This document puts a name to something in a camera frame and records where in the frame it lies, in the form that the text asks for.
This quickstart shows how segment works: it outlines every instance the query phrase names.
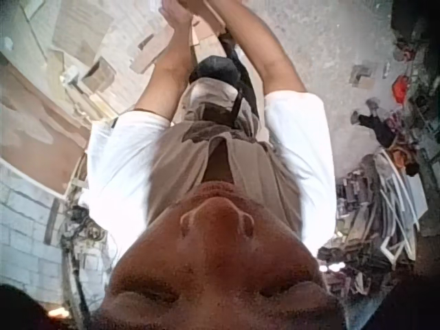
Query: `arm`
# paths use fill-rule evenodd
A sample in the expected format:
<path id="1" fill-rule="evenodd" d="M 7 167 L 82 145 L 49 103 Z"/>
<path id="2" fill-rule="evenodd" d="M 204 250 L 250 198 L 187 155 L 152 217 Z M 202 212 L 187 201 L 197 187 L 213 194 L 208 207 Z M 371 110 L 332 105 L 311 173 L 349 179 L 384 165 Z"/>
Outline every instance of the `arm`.
<path id="1" fill-rule="evenodd" d="M 237 0 L 208 0 L 250 59 L 263 81 L 265 95 L 305 87 L 283 47 L 266 24 Z"/>
<path id="2" fill-rule="evenodd" d="M 136 110 L 156 113 L 172 120 L 193 69 L 190 53 L 191 14 L 177 0 L 163 0 L 161 14 L 174 28 L 174 35 L 157 60 Z"/>

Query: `red object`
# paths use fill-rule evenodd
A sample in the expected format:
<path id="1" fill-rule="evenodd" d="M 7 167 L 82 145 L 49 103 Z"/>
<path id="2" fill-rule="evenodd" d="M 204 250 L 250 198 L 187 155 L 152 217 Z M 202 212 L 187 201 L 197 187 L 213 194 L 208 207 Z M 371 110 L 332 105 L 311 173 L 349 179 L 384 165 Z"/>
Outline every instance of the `red object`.
<path id="1" fill-rule="evenodd" d="M 409 77 L 398 76 L 393 84 L 393 95 L 396 102 L 402 105 L 405 102 L 406 92 L 408 91 Z"/>

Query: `concrete floor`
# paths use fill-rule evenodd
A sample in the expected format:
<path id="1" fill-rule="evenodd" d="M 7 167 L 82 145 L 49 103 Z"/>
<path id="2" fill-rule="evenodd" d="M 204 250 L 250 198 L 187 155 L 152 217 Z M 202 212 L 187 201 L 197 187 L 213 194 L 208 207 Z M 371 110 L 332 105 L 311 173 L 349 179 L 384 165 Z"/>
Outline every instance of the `concrete floor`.
<path id="1" fill-rule="evenodd" d="M 391 4 L 391 0 L 247 3 L 277 35 L 308 90 L 324 101 L 337 177 L 354 169 L 378 147 L 370 130 L 351 126 L 352 111 L 359 108 L 368 113 L 365 101 L 370 97 L 379 98 L 380 106 L 387 110 L 397 107 L 391 85 L 406 67 L 392 57 Z M 349 84 L 352 67 L 364 60 L 378 64 L 376 83 L 369 91 Z M 388 60 L 391 72 L 382 80 Z"/>

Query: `white t-shirt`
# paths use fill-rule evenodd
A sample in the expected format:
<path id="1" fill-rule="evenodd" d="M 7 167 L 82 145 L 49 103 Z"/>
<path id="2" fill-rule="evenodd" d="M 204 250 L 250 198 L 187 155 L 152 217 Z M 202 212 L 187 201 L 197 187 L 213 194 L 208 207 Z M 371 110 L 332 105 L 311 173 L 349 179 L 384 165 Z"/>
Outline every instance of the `white t-shirt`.
<path id="1" fill-rule="evenodd" d="M 206 93 L 214 86 L 215 93 Z M 153 113 L 131 111 L 120 116 L 114 129 L 106 122 L 93 125 L 89 190 L 82 201 L 114 238 L 116 260 L 167 206 L 201 183 L 209 154 L 222 140 L 234 184 L 283 220 L 314 256 L 332 237 L 336 187 L 322 101 L 294 91 L 267 95 L 271 147 L 197 120 L 195 109 L 204 101 L 230 109 L 236 95 L 233 87 L 204 78 L 182 98 L 186 119 L 192 120 L 171 126 Z M 244 101 L 240 116 L 251 122 L 249 113 Z M 256 133 L 254 124 L 251 131 Z"/>

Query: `person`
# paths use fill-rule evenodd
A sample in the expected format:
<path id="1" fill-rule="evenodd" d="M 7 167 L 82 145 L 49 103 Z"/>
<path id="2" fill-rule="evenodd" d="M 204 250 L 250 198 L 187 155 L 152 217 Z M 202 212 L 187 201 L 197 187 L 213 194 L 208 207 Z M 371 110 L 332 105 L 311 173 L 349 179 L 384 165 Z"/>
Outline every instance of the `person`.
<path id="1" fill-rule="evenodd" d="M 113 128 L 92 127 L 83 202 L 118 244 L 93 327 L 343 329 L 315 259 L 336 224 L 323 103 L 254 13 L 208 3 L 228 57 L 194 68 L 192 14 L 163 0 L 174 35 L 148 86 Z M 185 2 L 195 14 L 202 4 Z M 252 83 L 229 35 L 263 81 L 271 144 L 256 140 Z M 184 120 L 171 126 L 177 108 Z"/>
<path id="2" fill-rule="evenodd" d="M 377 115 L 379 105 L 374 100 L 368 99 L 366 105 L 370 109 L 370 116 L 360 115 L 359 112 L 355 110 L 350 118 L 351 124 L 358 124 L 372 129 L 375 133 L 376 140 L 388 151 L 396 168 L 405 171 L 408 176 L 414 177 L 420 170 L 415 150 L 404 141 L 405 139 L 400 139 L 398 134 L 393 132 L 385 121 L 380 120 Z"/>

